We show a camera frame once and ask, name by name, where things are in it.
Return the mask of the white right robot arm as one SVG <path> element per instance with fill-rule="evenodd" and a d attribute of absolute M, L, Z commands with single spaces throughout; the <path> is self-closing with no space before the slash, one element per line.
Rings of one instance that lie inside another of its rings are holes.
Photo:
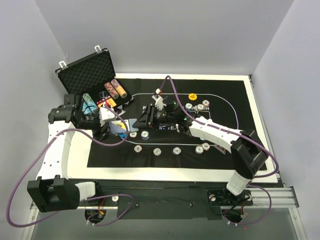
<path fill-rule="evenodd" d="M 156 129 L 164 124 L 175 125 L 179 133 L 211 142 L 231 153 L 234 173 L 226 184 L 223 198 L 230 205 L 236 204 L 242 197 L 241 193 L 268 159 L 267 150 L 256 131 L 246 133 L 227 128 L 201 115 L 188 113 L 184 107 L 179 106 L 178 101 L 164 103 L 159 91 L 152 95 L 152 99 L 155 104 L 150 105 L 152 112 L 147 126 Z"/>

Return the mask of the yellow dealer button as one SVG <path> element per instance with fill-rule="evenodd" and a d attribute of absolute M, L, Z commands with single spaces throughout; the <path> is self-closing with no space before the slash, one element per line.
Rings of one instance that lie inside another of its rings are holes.
<path fill-rule="evenodd" d="M 198 96 L 195 93 L 190 93 L 188 95 L 188 99 L 191 101 L 195 101 L 198 98 Z"/>

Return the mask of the blue playing card deck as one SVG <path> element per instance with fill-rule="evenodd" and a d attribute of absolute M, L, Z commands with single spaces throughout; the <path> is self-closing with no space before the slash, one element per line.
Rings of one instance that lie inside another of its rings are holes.
<path fill-rule="evenodd" d="M 110 132 L 114 135 L 125 134 L 128 128 L 128 132 L 138 132 L 139 128 L 133 127 L 134 123 L 137 121 L 136 118 L 125 119 L 124 122 L 121 120 L 115 120 L 108 123 Z"/>

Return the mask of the blue poker chip stack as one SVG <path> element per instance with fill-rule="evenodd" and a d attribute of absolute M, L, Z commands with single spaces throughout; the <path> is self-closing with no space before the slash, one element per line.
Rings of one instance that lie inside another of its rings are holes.
<path fill-rule="evenodd" d="M 175 147 L 173 148 L 172 153 L 174 155 L 179 155 L 181 153 L 181 149 L 179 147 Z"/>

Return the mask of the red poker chip stack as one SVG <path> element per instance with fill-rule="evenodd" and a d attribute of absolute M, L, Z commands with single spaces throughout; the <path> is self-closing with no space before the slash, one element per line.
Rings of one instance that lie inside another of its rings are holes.
<path fill-rule="evenodd" d="M 208 151 L 211 147 L 210 144 L 208 144 L 207 142 L 204 142 L 201 146 L 205 151 Z"/>

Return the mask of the single red 100 chip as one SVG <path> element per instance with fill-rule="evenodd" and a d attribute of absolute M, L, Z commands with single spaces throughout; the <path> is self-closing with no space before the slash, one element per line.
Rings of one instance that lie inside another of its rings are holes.
<path fill-rule="evenodd" d="M 129 134 L 129 136 L 130 136 L 131 138 L 136 138 L 136 137 L 137 137 L 137 132 L 131 132 L 131 133 Z"/>

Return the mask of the grey poker chip stack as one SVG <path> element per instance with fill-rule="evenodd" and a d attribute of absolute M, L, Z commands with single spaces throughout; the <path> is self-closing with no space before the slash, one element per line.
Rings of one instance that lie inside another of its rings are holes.
<path fill-rule="evenodd" d="M 159 156 L 161 153 L 162 153 L 162 151 L 161 151 L 160 148 L 154 148 L 154 149 L 153 149 L 153 154 L 154 154 L 155 156 Z"/>

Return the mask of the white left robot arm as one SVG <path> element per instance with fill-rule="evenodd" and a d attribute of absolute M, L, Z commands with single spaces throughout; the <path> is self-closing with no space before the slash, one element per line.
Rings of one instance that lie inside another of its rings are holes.
<path fill-rule="evenodd" d="M 43 163 L 35 180 L 27 184 L 27 192 L 40 212 L 74 210 L 86 200 L 97 206 L 103 200 L 98 183 L 73 183 L 68 177 L 68 159 L 75 132 L 92 130 L 103 138 L 115 126 L 112 108 L 102 107 L 94 115 L 85 115 L 83 98 L 78 94 L 65 94 L 64 103 L 48 114 L 48 144 L 40 153 Z"/>

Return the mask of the blue blind button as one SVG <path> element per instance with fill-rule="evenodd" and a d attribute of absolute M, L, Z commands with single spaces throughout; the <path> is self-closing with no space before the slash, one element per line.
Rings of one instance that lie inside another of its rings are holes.
<path fill-rule="evenodd" d="M 127 135 L 126 135 L 125 133 L 123 133 L 123 134 L 119 134 L 118 136 L 119 136 L 120 138 L 124 139 L 124 138 L 126 138 Z"/>

